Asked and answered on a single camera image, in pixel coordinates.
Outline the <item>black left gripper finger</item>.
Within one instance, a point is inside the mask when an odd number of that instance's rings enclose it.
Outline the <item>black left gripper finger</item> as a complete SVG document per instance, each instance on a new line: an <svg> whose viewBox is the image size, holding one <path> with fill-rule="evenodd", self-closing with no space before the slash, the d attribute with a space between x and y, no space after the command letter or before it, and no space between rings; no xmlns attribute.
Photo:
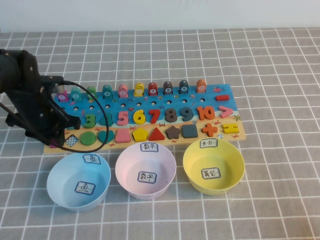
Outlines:
<svg viewBox="0 0 320 240"><path fill-rule="evenodd" d="M81 120L78 116L66 113L52 98L49 100L53 109L53 119L57 122L59 129L73 127L78 130L81 126Z"/></svg>
<svg viewBox="0 0 320 240"><path fill-rule="evenodd" d="M50 147L63 147L65 143L65 129L51 130L46 134Z"/></svg>

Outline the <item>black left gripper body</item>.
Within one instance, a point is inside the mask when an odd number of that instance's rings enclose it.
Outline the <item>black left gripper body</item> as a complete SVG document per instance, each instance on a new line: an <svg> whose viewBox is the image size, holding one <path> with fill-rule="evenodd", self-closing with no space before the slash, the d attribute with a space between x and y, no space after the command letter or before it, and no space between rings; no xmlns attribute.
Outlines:
<svg viewBox="0 0 320 240"><path fill-rule="evenodd" d="M58 123L53 119L53 109L50 104L54 84L46 81L40 84L40 88L36 93L32 93L23 86L8 90L7 96L18 111L18 117L23 123L19 123L12 117L9 118L10 124L27 128L26 135L37 140L40 138L35 134L38 132L46 141L50 143L46 137L47 133L53 130L59 130Z"/></svg>

